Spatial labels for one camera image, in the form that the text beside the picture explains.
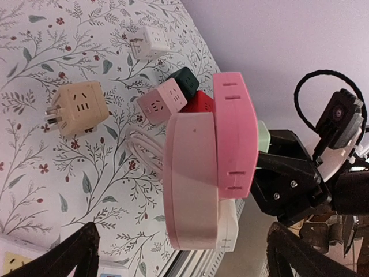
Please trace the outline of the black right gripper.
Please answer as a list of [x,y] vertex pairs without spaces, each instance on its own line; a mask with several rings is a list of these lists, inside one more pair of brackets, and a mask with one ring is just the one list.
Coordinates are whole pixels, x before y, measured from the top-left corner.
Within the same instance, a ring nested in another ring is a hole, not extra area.
[[270,130],[270,146],[260,152],[251,194],[260,210],[282,224],[318,214],[332,196],[296,134]]

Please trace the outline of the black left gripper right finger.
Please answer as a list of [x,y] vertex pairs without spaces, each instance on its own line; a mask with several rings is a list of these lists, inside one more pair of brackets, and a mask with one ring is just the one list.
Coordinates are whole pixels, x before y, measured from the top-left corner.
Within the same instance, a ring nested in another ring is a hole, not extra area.
[[267,237],[267,260],[269,276],[340,277],[358,274],[326,257],[298,238],[287,227],[274,222]]

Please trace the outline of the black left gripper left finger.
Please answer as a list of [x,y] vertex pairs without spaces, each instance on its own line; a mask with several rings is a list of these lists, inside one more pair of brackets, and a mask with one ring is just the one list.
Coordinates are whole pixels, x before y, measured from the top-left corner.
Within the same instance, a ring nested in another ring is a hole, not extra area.
[[97,276],[100,236],[88,222],[46,254],[10,271],[6,276]]

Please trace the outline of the green cube adapter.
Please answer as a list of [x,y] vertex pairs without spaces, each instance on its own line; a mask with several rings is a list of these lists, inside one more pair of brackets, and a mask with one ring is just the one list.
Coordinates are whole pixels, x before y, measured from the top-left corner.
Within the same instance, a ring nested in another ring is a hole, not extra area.
[[261,120],[258,121],[258,147],[259,151],[268,153],[270,146],[270,133]]

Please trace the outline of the white adapter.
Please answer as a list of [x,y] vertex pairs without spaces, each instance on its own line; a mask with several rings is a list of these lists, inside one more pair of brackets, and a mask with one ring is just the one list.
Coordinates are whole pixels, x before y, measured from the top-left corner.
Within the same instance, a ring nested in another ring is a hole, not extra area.
[[233,252],[239,234],[238,217],[234,199],[219,201],[219,219],[216,250]]

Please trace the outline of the pink heart adapter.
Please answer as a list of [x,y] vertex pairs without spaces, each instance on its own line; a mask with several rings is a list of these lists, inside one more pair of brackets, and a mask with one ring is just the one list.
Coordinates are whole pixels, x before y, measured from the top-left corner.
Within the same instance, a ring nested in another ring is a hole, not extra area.
[[213,88],[219,197],[246,198],[259,153],[254,105],[239,72],[214,74]]

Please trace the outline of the pink round socket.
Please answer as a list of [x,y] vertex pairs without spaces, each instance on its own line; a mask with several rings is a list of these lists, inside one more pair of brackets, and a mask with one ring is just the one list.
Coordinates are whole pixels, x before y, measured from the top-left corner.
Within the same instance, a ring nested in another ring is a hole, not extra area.
[[215,249],[219,197],[211,112],[178,113],[170,118],[162,176],[165,222],[172,247]]

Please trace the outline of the red cube socket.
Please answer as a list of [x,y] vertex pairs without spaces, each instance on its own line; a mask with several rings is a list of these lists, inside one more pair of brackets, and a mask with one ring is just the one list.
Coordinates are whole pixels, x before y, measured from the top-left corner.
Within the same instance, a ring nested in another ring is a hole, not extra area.
[[193,98],[181,109],[181,113],[214,112],[214,100],[203,91],[197,91]]

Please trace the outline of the beige cube socket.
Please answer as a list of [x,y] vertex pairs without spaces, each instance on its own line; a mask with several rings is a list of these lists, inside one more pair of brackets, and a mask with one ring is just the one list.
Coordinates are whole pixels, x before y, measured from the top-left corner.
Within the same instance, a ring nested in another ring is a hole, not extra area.
[[60,86],[45,116],[49,124],[57,125],[64,137],[96,127],[109,117],[101,83],[84,81]]

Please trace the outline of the dark green cube socket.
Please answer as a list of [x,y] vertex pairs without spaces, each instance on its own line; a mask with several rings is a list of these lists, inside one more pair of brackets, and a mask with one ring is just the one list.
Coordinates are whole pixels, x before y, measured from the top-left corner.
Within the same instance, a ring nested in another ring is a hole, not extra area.
[[188,102],[191,101],[199,88],[199,81],[192,71],[185,66],[170,74],[166,80],[169,80],[170,78],[173,78],[176,81],[186,100]]

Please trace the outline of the pink cube socket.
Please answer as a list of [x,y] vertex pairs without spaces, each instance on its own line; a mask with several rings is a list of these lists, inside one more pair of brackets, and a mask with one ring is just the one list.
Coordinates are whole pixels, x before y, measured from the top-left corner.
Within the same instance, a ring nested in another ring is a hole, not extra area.
[[139,97],[137,103],[152,125],[160,125],[169,120],[172,114],[180,112],[187,104],[187,99],[175,79],[170,78]]

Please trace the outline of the white cube socket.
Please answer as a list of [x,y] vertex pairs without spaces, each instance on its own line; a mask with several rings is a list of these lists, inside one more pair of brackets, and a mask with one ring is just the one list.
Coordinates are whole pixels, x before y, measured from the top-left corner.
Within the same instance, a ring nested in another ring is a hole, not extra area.
[[130,39],[133,56],[137,60],[152,61],[170,51],[165,30],[144,26],[138,32],[138,37]]

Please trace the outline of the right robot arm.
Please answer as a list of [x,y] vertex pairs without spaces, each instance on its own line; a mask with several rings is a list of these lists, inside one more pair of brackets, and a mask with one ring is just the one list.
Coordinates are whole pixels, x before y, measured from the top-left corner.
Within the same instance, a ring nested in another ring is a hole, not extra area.
[[332,94],[316,124],[306,122],[318,137],[305,146],[290,130],[270,130],[267,150],[261,150],[251,194],[260,210],[286,227],[302,223],[299,236],[325,252],[329,226],[317,229],[309,217],[335,212],[342,216],[344,252],[353,244],[358,217],[368,214],[368,149],[361,141],[368,131],[367,109],[357,85],[335,70],[306,74],[293,93],[295,109],[303,84],[318,76],[333,76],[347,84]]

